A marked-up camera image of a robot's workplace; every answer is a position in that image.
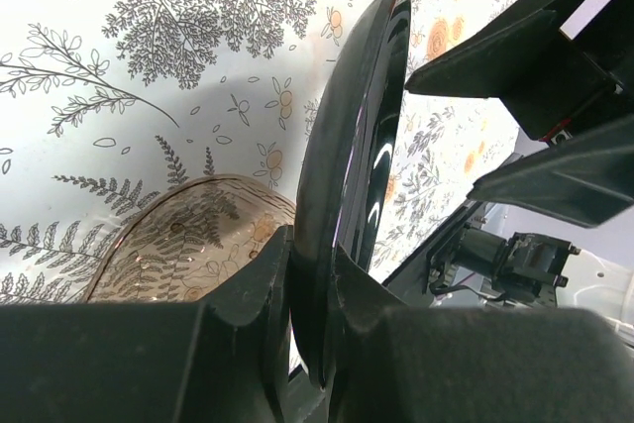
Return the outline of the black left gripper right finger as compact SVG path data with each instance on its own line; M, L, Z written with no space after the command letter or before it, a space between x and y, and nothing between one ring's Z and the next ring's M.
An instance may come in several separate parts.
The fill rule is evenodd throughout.
M629 422L633 362L584 309L411 307L343 250L329 289L332 422Z

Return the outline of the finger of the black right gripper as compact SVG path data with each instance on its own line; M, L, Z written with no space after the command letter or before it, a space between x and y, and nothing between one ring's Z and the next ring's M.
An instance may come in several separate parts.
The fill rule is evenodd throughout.
M514 205L583 228L633 206L633 117L496 169L470 199Z

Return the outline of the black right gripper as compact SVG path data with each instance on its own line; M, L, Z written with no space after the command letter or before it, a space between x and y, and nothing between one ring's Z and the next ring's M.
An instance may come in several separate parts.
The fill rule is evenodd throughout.
M497 98L533 141L633 113L633 0L516 0L418 68L416 95Z

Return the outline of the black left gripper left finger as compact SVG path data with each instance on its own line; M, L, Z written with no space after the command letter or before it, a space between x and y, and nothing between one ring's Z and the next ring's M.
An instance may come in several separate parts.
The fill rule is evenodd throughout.
M5 422L280 422L292 230L203 298L7 305Z

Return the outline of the clear pink glass plate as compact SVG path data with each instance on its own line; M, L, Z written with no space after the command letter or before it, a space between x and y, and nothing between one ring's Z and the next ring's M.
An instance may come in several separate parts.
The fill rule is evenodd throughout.
M124 228L81 300L198 300L256 258L294 215L291 200L242 175L185 183Z

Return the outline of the black bowl with red interior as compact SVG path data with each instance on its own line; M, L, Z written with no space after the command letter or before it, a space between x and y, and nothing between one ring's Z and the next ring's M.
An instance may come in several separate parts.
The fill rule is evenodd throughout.
M290 252L295 343L311 382L327 381L327 301L335 263L368 270L402 107L411 0L373 0L323 91L305 152Z

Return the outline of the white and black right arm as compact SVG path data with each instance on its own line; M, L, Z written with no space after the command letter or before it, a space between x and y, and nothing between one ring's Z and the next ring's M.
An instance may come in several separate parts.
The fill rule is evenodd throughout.
M449 292L457 264L500 299L556 306L571 243L499 238L475 223L488 203L594 228L633 204L633 0L517 0L460 46L417 69L410 93L500 100L544 144L478 179L461 205L385 281L411 305Z

